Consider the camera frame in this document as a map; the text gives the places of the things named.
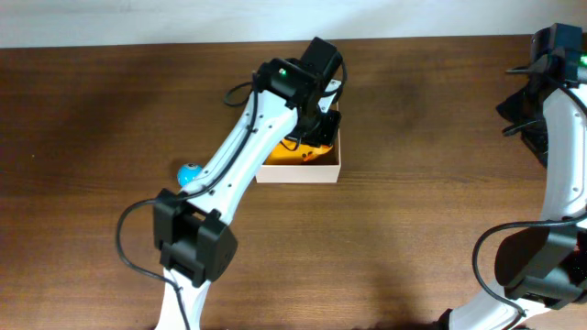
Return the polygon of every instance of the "white wall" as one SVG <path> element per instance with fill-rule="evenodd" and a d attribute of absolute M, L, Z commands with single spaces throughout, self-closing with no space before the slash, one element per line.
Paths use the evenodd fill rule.
<path fill-rule="evenodd" d="M 0 0 L 0 47 L 530 34 L 587 0 Z"/>

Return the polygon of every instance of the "white box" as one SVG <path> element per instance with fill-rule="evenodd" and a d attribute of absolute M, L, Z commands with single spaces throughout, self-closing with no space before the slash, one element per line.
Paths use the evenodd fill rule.
<path fill-rule="evenodd" d="M 341 165 L 338 131 L 334 147 L 326 155 L 305 165 L 261 165 L 255 178 L 257 183 L 336 183 Z"/>

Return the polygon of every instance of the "yellow object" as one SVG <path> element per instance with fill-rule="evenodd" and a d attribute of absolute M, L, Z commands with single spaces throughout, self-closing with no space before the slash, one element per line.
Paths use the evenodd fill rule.
<path fill-rule="evenodd" d="M 302 165 L 305 162 L 317 159 L 320 155 L 324 155 L 332 149 L 329 146 L 314 148 L 301 144 L 298 149 L 294 150 L 295 144 L 293 141 L 284 139 L 282 143 L 273 149 L 271 155 L 265 161 L 265 165 Z"/>

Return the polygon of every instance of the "blue ball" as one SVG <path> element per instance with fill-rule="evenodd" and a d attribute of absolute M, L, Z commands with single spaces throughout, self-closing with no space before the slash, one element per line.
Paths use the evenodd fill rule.
<path fill-rule="evenodd" d="M 199 165 L 193 163 L 185 164 L 177 172 L 177 182 L 183 187 L 193 181 L 201 171 L 202 168 Z"/>

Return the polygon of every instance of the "wood grain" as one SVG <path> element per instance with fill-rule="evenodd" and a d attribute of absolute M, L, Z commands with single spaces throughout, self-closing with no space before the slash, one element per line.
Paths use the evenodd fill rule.
<path fill-rule="evenodd" d="M 413 329 L 479 291 L 490 226 L 537 219 L 546 172 L 494 108 L 528 37 L 336 42 L 349 67 L 336 185 L 251 184 L 204 329 Z M 117 216 L 214 154 L 224 92 L 307 42 L 0 50 L 0 328 L 150 329 L 163 285 L 118 260 Z M 124 246 L 159 270 L 150 211 Z M 483 249 L 492 277 L 494 251 Z M 580 329 L 584 306 L 538 316 Z"/>

